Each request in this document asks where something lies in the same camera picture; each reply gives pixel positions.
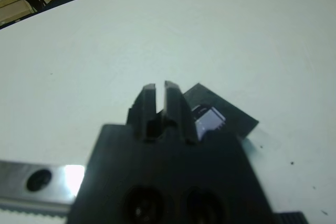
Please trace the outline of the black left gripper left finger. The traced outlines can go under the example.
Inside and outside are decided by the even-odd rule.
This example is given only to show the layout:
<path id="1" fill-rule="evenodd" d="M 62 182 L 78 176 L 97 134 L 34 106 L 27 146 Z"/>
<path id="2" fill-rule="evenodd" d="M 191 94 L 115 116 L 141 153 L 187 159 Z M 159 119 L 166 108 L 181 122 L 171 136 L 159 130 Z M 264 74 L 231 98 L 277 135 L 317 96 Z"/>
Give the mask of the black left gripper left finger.
<path id="1" fill-rule="evenodd" d="M 127 125 L 132 126 L 134 137 L 141 142 L 154 142 L 158 137 L 156 124 L 155 84 L 146 84 L 129 108 Z"/>

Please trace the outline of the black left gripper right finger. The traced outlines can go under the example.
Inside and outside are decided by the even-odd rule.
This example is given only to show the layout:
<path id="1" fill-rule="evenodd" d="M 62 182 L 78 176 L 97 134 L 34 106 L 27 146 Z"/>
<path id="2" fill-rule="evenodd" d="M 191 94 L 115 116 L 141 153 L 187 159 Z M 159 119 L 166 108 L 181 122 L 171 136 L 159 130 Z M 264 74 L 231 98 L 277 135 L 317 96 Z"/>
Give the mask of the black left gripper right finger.
<path id="1" fill-rule="evenodd" d="M 173 128 L 176 137 L 185 144 L 197 144 L 194 119 L 180 87 L 172 81 L 165 81 L 164 87 L 164 127 Z"/>

